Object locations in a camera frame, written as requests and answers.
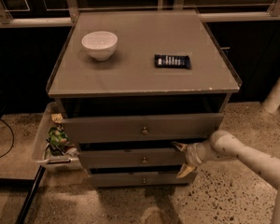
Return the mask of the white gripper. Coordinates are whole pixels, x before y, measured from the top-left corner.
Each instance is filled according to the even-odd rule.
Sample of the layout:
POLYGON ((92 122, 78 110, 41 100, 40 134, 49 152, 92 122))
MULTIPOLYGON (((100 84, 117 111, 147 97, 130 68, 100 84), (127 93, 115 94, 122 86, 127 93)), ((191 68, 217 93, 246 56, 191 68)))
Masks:
POLYGON ((187 165, 184 163, 181 166, 181 169, 176 175, 178 179, 186 177, 187 175, 192 173, 196 169, 196 167, 203 164, 203 160, 198 155, 198 149, 197 149, 198 143, 187 145, 180 142, 173 142, 173 145, 181 152, 186 151, 185 152, 186 161, 188 164, 190 164, 187 165))

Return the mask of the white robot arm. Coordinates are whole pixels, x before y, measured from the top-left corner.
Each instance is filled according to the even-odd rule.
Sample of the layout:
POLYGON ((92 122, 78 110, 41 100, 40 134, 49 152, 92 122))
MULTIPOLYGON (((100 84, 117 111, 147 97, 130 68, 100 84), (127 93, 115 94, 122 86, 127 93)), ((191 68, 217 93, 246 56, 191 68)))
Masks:
POLYGON ((277 190, 272 224, 280 224, 280 159, 243 144, 231 133, 218 130, 199 143, 172 142, 185 155, 177 174, 182 178, 208 161, 236 159, 277 190))

